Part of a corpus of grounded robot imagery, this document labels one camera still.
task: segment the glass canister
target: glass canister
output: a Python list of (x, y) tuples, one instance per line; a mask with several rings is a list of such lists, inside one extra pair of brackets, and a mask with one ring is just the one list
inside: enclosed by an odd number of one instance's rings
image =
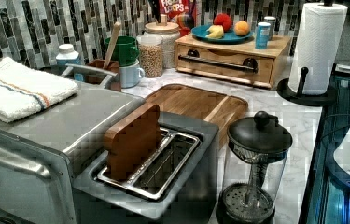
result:
[(162, 41), (161, 35), (139, 35), (139, 62), (146, 72), (146, 77), (160, 77), (162, 75)]
[(145, 35), (161, 35), (163, 38), (163, 67), (175, 67), (175, 41), (180, 37), (180, 30), (177, 23), (173, 22), (152, 22), (146, 24)]

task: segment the green mug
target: green mug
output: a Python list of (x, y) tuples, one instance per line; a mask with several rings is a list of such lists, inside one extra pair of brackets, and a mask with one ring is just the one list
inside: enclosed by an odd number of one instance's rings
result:
[[(105, 40), (106, 50), (110, 39)], [(135, 64), (138, 56), (139, 48), (137, 47), (136, 39), (130, 36), (119, 36), (111, 60), (119, 61), (119, 67), (125, 67)]]

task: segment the tile backsplash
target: tile backsplash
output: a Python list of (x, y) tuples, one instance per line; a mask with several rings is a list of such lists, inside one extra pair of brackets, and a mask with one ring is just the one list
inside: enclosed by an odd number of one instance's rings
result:
[[(303, 0), (198, 0), (196, 21), (208, 24), (223, 12), (234, 21), (246, 20), (254, 30), (272, 15), (277, 34), (297, 36), (302, 5)], [(122, 23), (121, 35), (142, 34), (153, 21), (147, 0), (0, 0), (0, 58), (33, 68), (50, 66), (64, 43), (73, 44), (84, 63), (103, 58), (104, 40), (116, 21)]]

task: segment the wooden tray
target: wooden tray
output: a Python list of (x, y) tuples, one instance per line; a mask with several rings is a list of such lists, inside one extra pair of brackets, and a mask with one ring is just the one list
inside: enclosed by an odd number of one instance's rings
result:
[(248, 108), (244, 99), (180, 84), (163, 86), (151, 93), (146, 101), (159, 105), (160, 111), (215, 123), (219, 127), (219, 149), (228, 143), (228, 126), (242, 118)]

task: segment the white cup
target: white cup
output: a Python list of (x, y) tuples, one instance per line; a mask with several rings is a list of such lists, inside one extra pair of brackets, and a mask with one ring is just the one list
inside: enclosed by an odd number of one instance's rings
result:
[(134, 87), (140, 82), (140, 79), (146, 75), (145, 70), (140, 67), (139, 61), (126, 67), (119, 68), (119, 75), (122, 88)]

